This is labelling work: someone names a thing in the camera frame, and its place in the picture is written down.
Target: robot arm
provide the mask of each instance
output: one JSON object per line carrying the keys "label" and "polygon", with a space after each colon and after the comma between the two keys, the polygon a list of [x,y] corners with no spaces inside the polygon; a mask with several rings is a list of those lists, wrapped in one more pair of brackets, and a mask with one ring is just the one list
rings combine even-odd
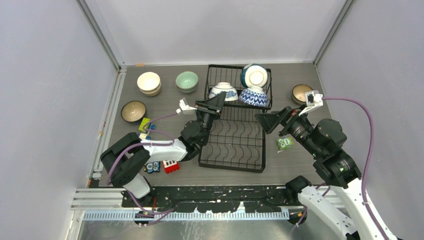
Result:
{"label": "robot arm", "polygon": [[324,198],[316,199],[316,192],[312,197],[311,183],[302,176],[287,183],[286,188],[291,197],[314,210],[341,239],[383,240],[382,234],[366,209],[365,204],[368,204],[389,239],[397,240],[373,203],[370,200],[367,203],[362,201],[362,175],[355,161],[342,149],[347,137],[340,123],[333,119],[322,119],[314,128],[308,121],[308,113],[323,105],[322,95],[318,91],[310,91],[305,93],[305,97],[306,104],[300,108],[293,109],[287,106],[281,111],[258,113],[255,117],[266,134],[270,134],[281,124],[283,129],[279,132],[279,136],[290,134],[313,156],[315,160],[313,167],[316,172],[337,193],[354,224],[352,222],[350,225],[345,224],[350,218],[337,213],[338,210],[331,207]]}
{"label": "robot arm", "polygon": [[118,156],[126,148],[140,145],[129,150],[128,153],[132,156],[124,155],[114,168],[110,178],[113,186],[126,188],[143,202],[143,198],[152,190],[147,179],[139,173],[144,165],[168,160],[188,161],[199,154],[200,147],[208,142],[213,121],[221,117],[226,94],[222,92],[213,98],[196,101],[195,107],[188,106],[185,99],[182,99],[176,112],[196,114],[196,120],[187,122],[181,136],[173,141],[141,140],[135,132],[130,132],[104,151],[100,160],[109,173]]}

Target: brown bowl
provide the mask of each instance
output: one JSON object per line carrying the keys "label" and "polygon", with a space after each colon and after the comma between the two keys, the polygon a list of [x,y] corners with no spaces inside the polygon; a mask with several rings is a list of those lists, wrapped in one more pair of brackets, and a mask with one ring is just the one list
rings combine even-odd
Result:
{"label": "brown bowl", "polygon": [[299,84],[293,87],[291,97],[297,104],[306,104],[305,93],[309,91],[313,91],[312,87],[305,84]]}
{"label": "brown bowl", "polygon": [[129,123],[140,121],[146,114],[146,106],[141,101],[130,101],[120,111],[122,119]]}

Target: gray wall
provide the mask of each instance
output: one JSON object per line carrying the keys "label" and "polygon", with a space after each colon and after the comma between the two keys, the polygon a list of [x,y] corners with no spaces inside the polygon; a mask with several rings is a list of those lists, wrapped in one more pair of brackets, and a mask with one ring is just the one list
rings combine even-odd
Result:
{"label": "gray wall", "polygon": [[1,1],[0,239],[61,240],[116,71],[74,0]]}
{"label": "gray wall", "polygon": [[342,0],[87,0],[127,65],[312,62]]}
{"label": "gray wall", "polygon": [[[375,148],[368,192],[402,239],[423,239],[424,2],[358,0],[318,66],[327,96],[369,107]],[[345,149],[363,169],[369,124],[362,110],[329,102],[347,134]]]}

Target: bowl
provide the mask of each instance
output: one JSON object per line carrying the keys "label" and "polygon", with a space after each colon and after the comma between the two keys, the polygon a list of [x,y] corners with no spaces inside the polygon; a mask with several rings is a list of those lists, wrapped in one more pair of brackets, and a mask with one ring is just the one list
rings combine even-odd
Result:
{"label": "bowl", "polygon": [[245,88],[263,87],[268,81],[267,69],[256,63],[246,65],[240,73],[240,81]]}
{"label": "bowl", "polygon": [[146,106],[141,101],[130,101],[120,111],[122,119],[129,123],[141,120],[146,114]]}
{"label": "bowl", "polygon": [[267,94],[264,93],[262,87],[250,86],[249,88],[244,89],[240,94],[240,101],[245,104],[257,106],[257,107],[266,107],[268,102]]}
{"label": "bowl", "polygon": [[313,91],[312,87],[305,84],[299,84],[293,87],[291,97],[297,104],[306,104],[305,93],[310,91]]}
{"label": "bowl", "polygon": [[228,82],[218,82],[217,85],[212,87],[212,89],[209,92],[209,98],[213,98],[216,95],[226,92],[225,101],[231,102],[239,99],[239,95],[237,94],[236,89],[231,86]]}
{"label": "bowl", "polygon": [[189,89],[189,90],[183,90],[183,89],[179,89],[181,92],[185,93],[185,94],[189,94],[194,92],[196,89],[198,88],[198,86],[196,85],[193,89]]}
{"label": "bowl", "polygon": [[161,78],[154,72],[145,72],[137,79],[137,86],[143,93],[152,93],[158,90],[161,85]]}
{"label": "bowl", "polygon": [[161,89],[162,89],[162,83],[160,82],[159,86],[156,88],[156,90],[150,91],[150,92],[141,90],[141,92],[148,97],[154,97],[161,92]]}
{"label": "bowl", "polygon": [[183,93],[191,93],[194,90],[196,90],[199,82],[199,77],[196,75],[196,73],[192,71],[185,71],[180,73],[176,79],[175,84],[176,86],[183,92]]}

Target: black wire dish rack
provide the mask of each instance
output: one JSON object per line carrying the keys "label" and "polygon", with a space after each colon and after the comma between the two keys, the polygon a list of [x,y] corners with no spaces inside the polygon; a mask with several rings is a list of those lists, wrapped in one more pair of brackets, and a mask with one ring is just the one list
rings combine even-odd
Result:
{"label": "black wire dish rack", "polygon": [[[240,74],[243,66],[210,64],[204,98],[220,82],[230,83],[238,95],[245,89]],[[248,105],[240,100],[225,102],[219,120],[215,120],[206,146],[200,149],[200,167],[262,173],[265,169],[265,132],[255,114],[265,113],[273,105],[271,69],[262,87],[268,101],[265,107]]]}

